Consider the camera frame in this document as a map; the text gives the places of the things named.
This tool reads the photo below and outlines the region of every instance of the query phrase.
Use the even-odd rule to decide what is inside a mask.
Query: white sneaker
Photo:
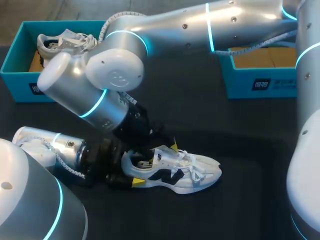
[[[96,45],[97,40],[91,34],[75,33],[69,29],[58,36],[40,34],[37,38],[37,48],[43,58],[44,67],[62,50],[71,55],[77,55],[92,50]]]
[[[210,187],[222,174],[220,163],[210,157],[182,150],[177,153],[165,146],[154,149],[152,167],[134,166],[134,156],[133,151],[125,152],[121,166],[127,176],[145,180],[141,188],[164,186],[177,194],[190,194]]]

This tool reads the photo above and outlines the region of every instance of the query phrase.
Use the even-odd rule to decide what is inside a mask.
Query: new balance logo
[[[172,177],[171,177],[171,172],[172,171],[170,169],[160,169],[151,177],[149,177],[149,180],[156,181],[161,179],[163,183],[175,185],[185,175],[181,169],[178,169],[178,171],[175,174],[173,174]]]

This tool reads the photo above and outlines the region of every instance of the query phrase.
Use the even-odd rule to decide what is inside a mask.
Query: shoe box
[[[42,71],[37,51],[39,34],[58,36],[65,29],[99,38],[105,21],[25,21],[21,24],[0,70],[0,75],[17,103],[54,102],[37,87]]]
[[[243,55],[220,56],[228,98],[296,97],[296,59],[296,49],[292,47],[268,47]]]

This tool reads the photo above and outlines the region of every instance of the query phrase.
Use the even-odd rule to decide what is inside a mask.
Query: cable
[[[139,12],[135,12],[135,11],[122,11],[122,12],[118,12],[115,15],[109,17],[109,19],[107,21],[105,21],[105,23],[103,24],[101,31],[100,31],[100,35],[99,35],[99,40],[98,43],[102,43],[102,41],[104,40],[105,34],[107,32],[108,27],[110,26],[110,24],[112,22],[114,22],[117,18],[122,17],[122,16],[145,16],[142,13]]]
[[[234,56],[234,55],[242,55],[242,54],[246,54],[246,53],[250,53],[256,49],[259,49],[259,48],[263,48],[267,45],[270,45],[270,44],[274,44],[276,42],[279,42],[283,39],[287,39],[287,38],[290,38],[292,36],[295,36],[297,34],[297,30],[293,30],[293,31],[290,31],[290,32],[286,32],[284,34],[281,34],[279,36],[275,36],[271,39],[268,39],[262,43],[259,43],[257,45],[254,45],[254,46],[251,46],[251,47],[248,47],[248,48],[244,48],[244,49],[241,49],[241,50],[237,50],[237,51],[214,51],[213,54],[216,54],[216,55],[221,55],[221,56]]]
[[[71,167],[69,167],[63,160],[62,158],[59,156],[58,152],[56,151],[56,149],[46,140],[44,139],[43,137],[40,137],[40,136],[31,136],[31,137],[25,137],[23,139],[21,139],[16,145],[18,145],[19,147],[23,144],[23,143],[26,143],[26,142],[29,142],[30,140],[33,140],[33,139],[37,139],[37,140],[40,140],[44,143],[44,145],[50,149],[52,152],[55,153],[55,156],[56,156],[56,159],[57,161],[62,165],[62,167],[67,170],[68,172],[72,173],[73,175],[76,175],[82,179],[86,179],[85,175],[79,171],[75,171],[73,170]]]
[[[300,9],[302,8],[302,6],[305,4],[306,0],[301,0],[300,4],[298,5],[297,9],[296,9],[296,19],[298,19],[298,14]]]

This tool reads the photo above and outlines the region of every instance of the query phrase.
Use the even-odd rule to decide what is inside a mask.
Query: white shoelace
[[[86,35],[84,33],[77,33],[77,36],[79,36],[79,40],[81,41],[80,44],[74,45],[75,47],[81,47],[83,46],[83,51],[90,51],[97,45],[97,39],[94,38],[92,34]]]
[[[186,169],[189,168],[191,173],[192,180],[197,183],[205,178],[206,170],[197,165],[197,159],[194,155],[189,154],[187,151],[179,151],[179,164],[182,166],[174,166],[176,169]]]

